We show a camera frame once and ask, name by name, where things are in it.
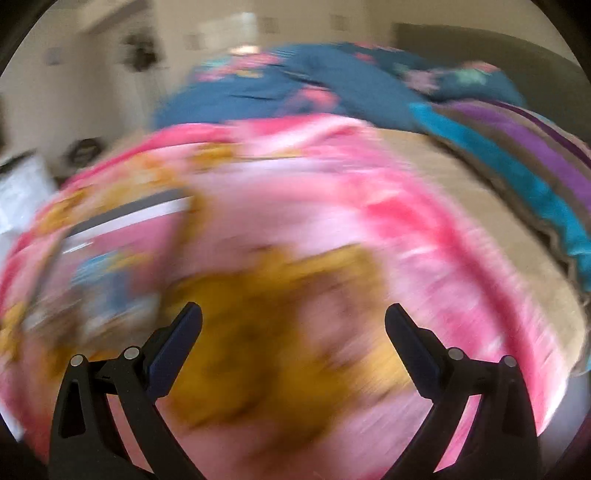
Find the white wall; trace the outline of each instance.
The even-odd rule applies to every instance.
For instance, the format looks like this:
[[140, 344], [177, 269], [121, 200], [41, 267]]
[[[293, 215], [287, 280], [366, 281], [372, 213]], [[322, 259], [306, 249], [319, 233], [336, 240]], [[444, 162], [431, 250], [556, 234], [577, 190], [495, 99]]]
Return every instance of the white wall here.
[[190, 69], [206, 60], [209, 52], [193, 50], [187, 35], [199, 35], [201, 24], [241, 12], [253, 11], [252, 0], [152, 0], [155, 27], [167, 66], [167, 89], [182, 84]]
[[[98, 43], [76, 31], [76, 11], [52, 7], [0, 77], [8, 141], [3, 158], [37, 149], [55, 166], [75, 140], [102, 137], [111, 142], [122, 135]], [[51, 47], [61, 48], [61, 64], [46, 64]]]
[[367, 0], [375, 41], [391, 41], [393, 22], [453, 25], [512, 35], [577, 63], [560, 33], [531, 0]]
[[[264, 17], [277, 21], [277, 32], [258, 28], [256, 43], [270, 47], [284, 43], [369, 41], [372, 38], [366, 0], [152, 0], [154, 22], [167, 56], [169, 91], [182, 84], [191, 68], [225, 50], [187, 44], [188, 35], [204, 41], [203, 25], [241, 12], [252, 12], [258, 22]], [[332, 29], [331, 15], [348, 18], [349, 31]]]
[[125, 132], [148, 127], [152, 113], [160, 97], [165, 93], [158, 66], [147, 72], [133, 72], [122, 64], [124, 50], [121, 42], [125, 37], [145, 30], [154, 34], [153, 26], [152, 11], [148, 9], [96, 35], [109, 77], [115, 87], [115, 98]]

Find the ceiling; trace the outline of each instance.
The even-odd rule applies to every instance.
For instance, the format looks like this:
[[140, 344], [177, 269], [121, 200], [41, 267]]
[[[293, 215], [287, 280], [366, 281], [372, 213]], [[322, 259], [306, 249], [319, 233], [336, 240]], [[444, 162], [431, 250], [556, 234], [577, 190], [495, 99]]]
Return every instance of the ceiling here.
[[58, 8], [61, 10], [74, 9], [89, 1], [90, 0], [57, 0], [57, 2], [53, 5], [53, 8]]

